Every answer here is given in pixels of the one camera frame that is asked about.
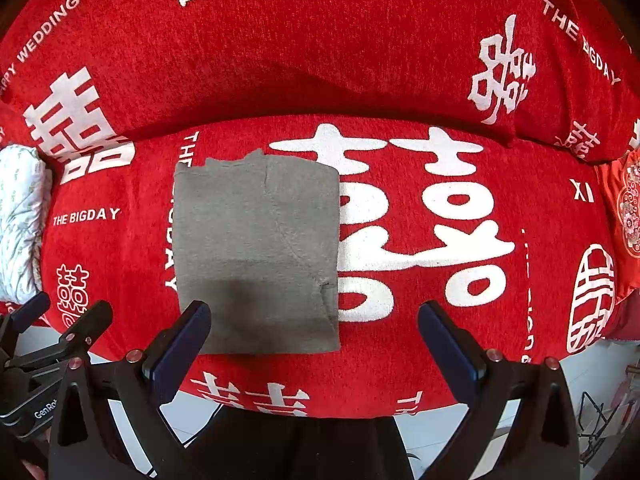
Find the white tile floor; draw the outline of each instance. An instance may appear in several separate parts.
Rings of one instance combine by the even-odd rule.
[[[20,338],[17,353],[24,354],[53,344],[57,340],[58,334],[53,329],[30,328]],[[609,406],[618,385],[625,379],[626,365],[634,364],[637,360],[635,345],[606,341],[597,342],[584,352],[563,359],[562,369],[574,407],[577,409],[580,396],[585,390],[596,402],[604,402],[605,407]],[[184,442],[209,420],[215,407],[214,402],[179,392],[171,404],[162,407],[162,412],[178,438]],[[517,401],[511,401],[507,405],[499,427],[511,425],[517,407]],[[112,404],[112,411],[134,464],[141,471],[148,471],[149,462],[135,439],[119,402]],[[420,458],[411,459],[416,476],[437,457],[465,413],[466,406],[456,404],[417,415],[396,417],[407,450]]]

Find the gray t-shirt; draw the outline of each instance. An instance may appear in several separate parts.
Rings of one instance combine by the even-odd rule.
[[[180,309],[207,303],[200,353],[317,353],[340,348],[340,191],[329,166],[252,152],[178,163],[174,263]]]

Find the silver bolt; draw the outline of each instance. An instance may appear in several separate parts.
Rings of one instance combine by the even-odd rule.
[[[127,361],[130,363],[137,363],[142,359],[142,350],[131,350],[127,353]]]
[[[494,363],[499,363],[504,359],[504,355],[497,348],[489,348],[486,351],[486,356]]]
[[[558,361],[558,359],[556,359],[555,357],[547,357],[545,359],[545,365],[552,370],[560,369],[560,361]]]
[[[79,357],[74,357],[69,361],[69,368],[72,370],[78,370],[79,367],[82,366],[82,359]]]

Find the black cable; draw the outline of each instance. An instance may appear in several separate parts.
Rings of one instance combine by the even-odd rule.
[[[209,420],[211,420],[212,418],[214,418],[216,416],[216,414],[219,412],[220,408],[222,408],[222,404],[219,404],[218,407],[213,411],[213,413],[211,414],[211,417]],[[200,428],[200,431],[198,431],[198,433],[196,433],[195,435],[191,435],[185,442],[184,444],[182,444],[184,447],[187,447],[193,440],[195,440],[201,433],[202,431],[204,431],[204,429],[207,427],[209,423],[205,424],[202,428]],[[155,468],[151,468],[147,473],[146,476],[151,475],[151,473],[153,473],[153,471],[155,471]]]

